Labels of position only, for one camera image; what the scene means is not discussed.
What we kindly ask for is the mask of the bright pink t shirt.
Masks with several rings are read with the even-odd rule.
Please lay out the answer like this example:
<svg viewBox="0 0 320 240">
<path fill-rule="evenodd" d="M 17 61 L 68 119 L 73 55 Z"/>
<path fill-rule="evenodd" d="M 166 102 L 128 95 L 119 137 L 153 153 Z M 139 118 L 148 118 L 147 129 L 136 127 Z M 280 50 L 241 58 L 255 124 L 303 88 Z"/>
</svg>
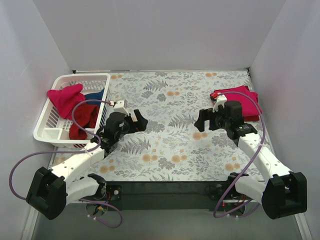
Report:
<svg viewBox="0 0 320 240">
<path fill-rule="evenodd" d="M 247 97 L 251 98 L 255 102 L 255 104 L 259 108 L 259 111 L 262 113 L 262 110 L 258 104 L 258 94 L 254 91 L 251 91 L 247 85 L 241 85 L 238 87 L 227 88 L 227 89 L 217 89 L 210 94 L 210 98 L 213 101 L 214 96 L 217 95 L 217 93 L 224 94 L 226 92 L 237 92 L 237 93 L 242 93 L 246 95 Z M 255 105 L 247 97 L 237 93 L 228 93 L 225 96 L 228 101 L 238 101 L 241 103 L 242 115 L 244 116 L 244 120 L 246 122 L 258 121 L 260 119 L 260 116 Z"/>
</svg>

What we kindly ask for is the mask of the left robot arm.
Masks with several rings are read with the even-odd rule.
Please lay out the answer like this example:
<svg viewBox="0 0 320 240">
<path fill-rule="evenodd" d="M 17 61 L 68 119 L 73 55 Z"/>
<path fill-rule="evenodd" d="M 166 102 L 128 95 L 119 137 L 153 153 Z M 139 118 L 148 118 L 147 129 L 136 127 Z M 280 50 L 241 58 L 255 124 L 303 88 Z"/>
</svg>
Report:
<svg viewBox="0 0 320 240">
<path fill-rule="evenodd" d="M 137 109 L 134 114 L 136 121 L 130 114 L 112 112 L 82 150 L 50 169 L 39 168 L 32 179 L 26 202 L 53 220 L 74 201 L 82 198 L 102 200 L 107 193 L 106 180 L 95 173 L 83 173 L 112 153 L 123 136 L 146 130 L 148 120 Z"/>
</svg>

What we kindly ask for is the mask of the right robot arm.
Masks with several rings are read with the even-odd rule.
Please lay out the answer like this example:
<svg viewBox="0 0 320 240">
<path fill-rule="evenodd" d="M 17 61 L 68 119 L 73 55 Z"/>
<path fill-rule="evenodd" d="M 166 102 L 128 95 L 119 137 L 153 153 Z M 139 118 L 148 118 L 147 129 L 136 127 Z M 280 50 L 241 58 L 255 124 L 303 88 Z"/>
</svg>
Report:
<svg viewBox="0 0 320 240">
<path fill-rule="evenodd" d="M 307 179 L 302 172 L 293 172 L 265 147 L 265 136 L 244 121 L 242 105 L 238 101 L 216 102 L 213 108 L 201 109 L 194 126 L 204 132 L 205 122 L 209 130 L 223 129 L 234 144 L 254 164 L 266 183 L 246 175 L 244 168 L 240 173 L 232 173 L 226 182 L 226 189 L 218 200 L 220 206 L 228 195 L 237 199 L 245 195 L 250 201 L 259 203 L 266 215 L 279 219 L 307 211 Z"/>
</svg>

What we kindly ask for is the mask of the folded dark red t shirt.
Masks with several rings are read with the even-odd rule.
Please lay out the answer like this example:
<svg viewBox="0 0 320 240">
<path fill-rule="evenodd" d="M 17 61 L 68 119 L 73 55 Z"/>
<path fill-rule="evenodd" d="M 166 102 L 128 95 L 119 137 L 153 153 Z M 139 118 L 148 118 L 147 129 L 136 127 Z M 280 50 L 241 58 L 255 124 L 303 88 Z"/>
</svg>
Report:
<svg viewBox="0 0 320 240">
<path fill-rule="evenodd" d="M 245 122 L 256 122 L 260 119 L 257 108 L 245 96 L 237 94 L 229 94 L 226 96 L 228 101 L 238 101 L 242 106 L 242 115 Z"/>
</svg>

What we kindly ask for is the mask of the dark red crumpled t shirt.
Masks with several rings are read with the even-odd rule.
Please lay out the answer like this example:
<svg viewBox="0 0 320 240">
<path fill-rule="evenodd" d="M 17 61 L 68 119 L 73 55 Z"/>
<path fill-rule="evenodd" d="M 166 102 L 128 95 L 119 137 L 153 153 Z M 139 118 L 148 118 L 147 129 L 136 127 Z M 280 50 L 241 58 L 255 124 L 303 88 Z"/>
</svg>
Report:
<svg viewBox="0 0 320 240">
<path fill-rule="evenodd" d="M 75 121 L 84 129 L 94 129 L 99 113 L 99 107 L 95 104 L 83 103 L 74 113 Z M 69 129 L 70 140 L 86 140 L 87 133 L 73 123 Z"/>
</svg>

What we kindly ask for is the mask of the blue t shirt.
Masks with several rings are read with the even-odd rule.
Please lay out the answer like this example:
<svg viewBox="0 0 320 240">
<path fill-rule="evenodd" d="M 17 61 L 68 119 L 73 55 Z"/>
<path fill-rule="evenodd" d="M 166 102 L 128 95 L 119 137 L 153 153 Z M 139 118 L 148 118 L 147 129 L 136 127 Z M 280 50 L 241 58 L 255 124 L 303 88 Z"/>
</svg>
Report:
<svg viewBox="0 0 320 240">
<path fill-rule="evenodd" d="M 85 94 L 84 97 L 85 97 L 86 100 L 102 100 L 103 99 L 103 95 L 104 95 L 104 91 L 105 91 L 105 89 L 103 88 L 99 92 L 93 92 L 93 93 Z"/>
</svg>

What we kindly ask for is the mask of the floral patterned table mat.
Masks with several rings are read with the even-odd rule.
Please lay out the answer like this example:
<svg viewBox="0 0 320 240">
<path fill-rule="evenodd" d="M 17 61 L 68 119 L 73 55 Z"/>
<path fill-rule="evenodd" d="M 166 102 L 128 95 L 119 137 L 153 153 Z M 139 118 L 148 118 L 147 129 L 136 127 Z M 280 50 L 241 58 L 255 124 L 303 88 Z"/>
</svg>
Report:
<svg viewBox="0 0 320 240">
<path fill-rule="evenodd" d="M 83 172 L 107 181 L 224 181 L 232 172 L 263 179 L 224 130 L 199 132 L 199 110 L 210 93 L 252 87 L 247 71 L 113 72 L 108 99 L 126 100 L 148 120 L 144 132 L 125 135 L 105 159 Z"/>
</svg>

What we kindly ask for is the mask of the pink t shirt in basket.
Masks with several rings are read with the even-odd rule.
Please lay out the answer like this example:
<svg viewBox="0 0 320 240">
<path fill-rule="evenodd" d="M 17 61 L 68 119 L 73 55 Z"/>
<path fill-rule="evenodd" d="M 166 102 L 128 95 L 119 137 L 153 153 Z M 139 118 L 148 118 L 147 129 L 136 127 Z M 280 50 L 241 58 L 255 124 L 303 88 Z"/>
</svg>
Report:
<svg viewBox="0 0 320 240">
<path fill-rule="evenodd" d="M 85 100 L 85 96 L 81 93 L 82 90 L 83 85 L 78 83 L 66 86 L 61 90 L 51 89 L 47 92 L 47 96 L 59 116 L 63 119 L 71 120 L 74 107 Z"/>
</svg>

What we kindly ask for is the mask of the white plastic laundry basket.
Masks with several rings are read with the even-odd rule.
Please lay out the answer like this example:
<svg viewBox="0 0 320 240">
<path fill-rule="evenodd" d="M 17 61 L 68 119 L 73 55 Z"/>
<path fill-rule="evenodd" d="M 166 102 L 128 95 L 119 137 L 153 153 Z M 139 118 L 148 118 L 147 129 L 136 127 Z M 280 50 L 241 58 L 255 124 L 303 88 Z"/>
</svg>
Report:
<svg viewBox="0 0 320 240">
<path fill-rule="evenodd" d="M 65 87 L 82 84 L 83 95 L 103 92 L 102 100 L 108 101 L 111 96 L 108 90 L 111 76 L 108 73 L 68 74 L 58 77 L 53 85 L 53 90 L 62 90 Z M 47 99 L 39 116 L 33 137 L 35 140 L 50 143 L 59 148 L 83 148 L 93 137 L 87 135 L 84 140 L 72 140 L 69 138 L 70 127 L 73 122 L 60 117 L 52 102 Z"/>
</svg>

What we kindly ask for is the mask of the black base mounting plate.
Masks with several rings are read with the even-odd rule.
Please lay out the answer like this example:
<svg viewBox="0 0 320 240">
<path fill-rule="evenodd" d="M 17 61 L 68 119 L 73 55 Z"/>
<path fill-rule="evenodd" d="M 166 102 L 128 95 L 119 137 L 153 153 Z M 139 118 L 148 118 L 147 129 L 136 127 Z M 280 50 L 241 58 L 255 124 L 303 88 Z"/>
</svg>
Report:
<svg viewBox="0 0 320 240">
<path fill-rule="evenodd" d="M 112 181 L 106 197 L 121 211 L 213 211 L 226 189 L 226 181 Z"/>
</svg>

